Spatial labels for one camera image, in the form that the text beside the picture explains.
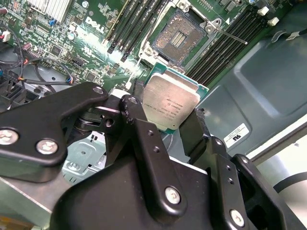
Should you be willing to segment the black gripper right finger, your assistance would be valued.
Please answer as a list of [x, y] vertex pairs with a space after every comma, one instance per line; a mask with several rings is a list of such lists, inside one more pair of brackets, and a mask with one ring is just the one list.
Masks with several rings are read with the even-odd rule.
[[209, 176], [210, 215], [225, 230], [290, 229], [290, 208], [242, 154], [231, 157], [225, 144], [212, 136], [203, 109], [194, 109], [180, 125], [189, 163]]

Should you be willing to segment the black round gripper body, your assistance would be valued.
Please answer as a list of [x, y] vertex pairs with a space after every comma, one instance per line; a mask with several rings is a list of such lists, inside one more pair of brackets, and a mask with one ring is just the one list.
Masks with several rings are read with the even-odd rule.
[[183, 217], [172, 224], [149, 214], [133, 157], [116, 162], [72, 186], [56, 203], [53, 230], [220, 230], [211, 210], [208, 175], [172, 158], [188, 200]]

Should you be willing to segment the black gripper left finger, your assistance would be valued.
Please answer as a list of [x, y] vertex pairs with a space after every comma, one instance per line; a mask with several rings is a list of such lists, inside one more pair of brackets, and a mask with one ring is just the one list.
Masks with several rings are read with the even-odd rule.
[[178, 219], [187, 199], [156, 125], [134, 96], [110, 97], [86, 82], [0, 114], [0, 173], [44, 183], [56, 178], [68, 156], [68, 141], [88, 110], [102, 116], [98, 131], [106, 136], [106, 167], [132, 157], [146, 207], [155, 219]]

